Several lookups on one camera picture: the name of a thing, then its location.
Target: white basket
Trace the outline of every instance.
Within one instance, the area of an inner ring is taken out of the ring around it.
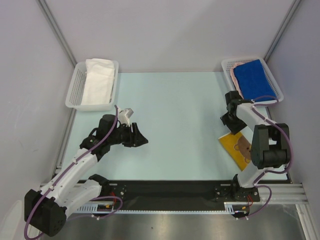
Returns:
[[[65,105],[68,108],[75,108],[78,111],[109,111],[113,108],[115,94],[117,88],[119,63],[113,61],[114,64],[114,81],[111,92],[110,102],[100,105],[81,105],[82,96],[84,94],[85,83],[87,78],[86,62],[79,62],[75,68],[70,82],[69,90],[66,95]]]
[[[229,89],[231,91],[236,90],[234,82],[232,81],[232,78],[230,76],[230,69],[236,64],[236,63],[248,63],[248,62],[252,62],[254,60],[259,59],[263,70],[264,70],[264,74],[266,79],[269,82],[270,87],[272,88],[272,90],[274,91],[277,99],[279,100],[279,102],[281,102],[284,99],[284,95],[282,93],[282,91],[280,90],[279,85],[277,84],[274,76],[272,75],[270,69],[268,68],[266,62],[261,58],[261,57],[238,57],[238,58],[231,58],[231,59],[225,59],[221,62],[222,65],[222,69],[224,71],[224,75],[225,75],[225,80],[227,82],[227,85],[229,87]],[[261,101],[259,102],[260,104],[272,104],[272,103],[276,103],[276,100],[270,100],[270,101]]]

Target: folded blue cloth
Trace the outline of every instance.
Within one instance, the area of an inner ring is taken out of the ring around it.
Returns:
[[[233,70],[238,81],[244,99],[255,99],[264,95],[277,97],[265,76],[265,71],[260,60],[254,60],[239,65]],[[271,97],[263,97],[257,102],[274,100]]]

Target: white wall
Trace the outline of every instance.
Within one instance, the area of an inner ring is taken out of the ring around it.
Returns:
[[[35,0],[2,0],[0,31],[1,222],[53,171],[70,114],[64,101],[73,68]],[[23,222],[15,239],[22,239]],[[6,239],[3,232],[0,238]]]
[[[268,65],[284,100],[271,109],[290,127],[295,162],[291,175],[303,183],[320,224],[320,1],[306,0]]]
[[[47,0],[78,62],[122,72],[220,71],[264,57],[293,0]]]

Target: white towel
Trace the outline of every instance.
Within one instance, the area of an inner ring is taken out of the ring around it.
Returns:
[[[111,60],[87,59],[86,80],[81,105],[108,104],[115,80],[115,65]]]

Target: light blue tabletop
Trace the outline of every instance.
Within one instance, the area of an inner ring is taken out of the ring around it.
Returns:
[[[229,132],[220,120],[227,112],[222,72],[119,73],[115,103],[132,108],[149,143],[114,145],[83,180],[99,174],[109,180],[230,180],[240,169],[218,138]],[[260,111],[267,114],[264,108]],[[108,112],[77,111],[62,168]],[[242,133],[251,142],[253,132]],[[269,173],[265,180],[286,180]]]

